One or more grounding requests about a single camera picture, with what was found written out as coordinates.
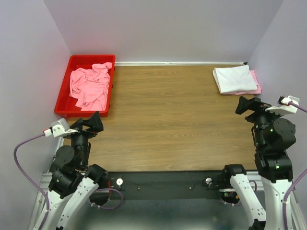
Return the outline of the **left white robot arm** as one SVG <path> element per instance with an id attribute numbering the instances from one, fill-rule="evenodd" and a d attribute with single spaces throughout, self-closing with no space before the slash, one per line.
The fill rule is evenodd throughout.
<path id="1" fill-rule="evenodd" d="M 45 206 L 35 230 L 63 230 L 90 195 L 107 184 L 107 171 L 97 164 L 89 165 L 89 140 L 104 130 L 99 112 L 88 119 L 80 118 L 68 125 L 64 118 L 44 131 L 46 137 L 61 137 L 70 145 L 58 148 L 50 166 L 48 191 L 42 192 Z"/>

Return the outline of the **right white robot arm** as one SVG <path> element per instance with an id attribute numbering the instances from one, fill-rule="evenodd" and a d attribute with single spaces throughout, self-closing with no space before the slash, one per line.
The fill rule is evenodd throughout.
<path id="1" fill-rule="evenodd" d="M 262 206 L 249 184 L 247 171 L 240 164 L 226 165 L 222 173 L 224 185 L 231 186 L 238 195 L 249 221 L 251 230 L 293 229 L 290 193 L 306 175 L 293 179 L 293 165 L 287 150 L 296 143 L 296 127 L 284 115 L 303 110 L 299 98 L 281 96 L 278 106 L 262 102 L 260 98 L 241 96 L 235 113 L 251 110 L 245 117 L 251 122 L 255 146 L 255 164 L 265 194 Z"/>

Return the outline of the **white t shirt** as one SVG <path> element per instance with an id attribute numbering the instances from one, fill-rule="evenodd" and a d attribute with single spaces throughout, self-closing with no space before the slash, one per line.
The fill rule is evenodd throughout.
<path id="1" fill-rule="evenodd" d="M 257 85 L 250 73 L 249 65 L 231 68 L 215 68 L 213 77 L 221 94 L 226 92 L 254 91 Z"/>

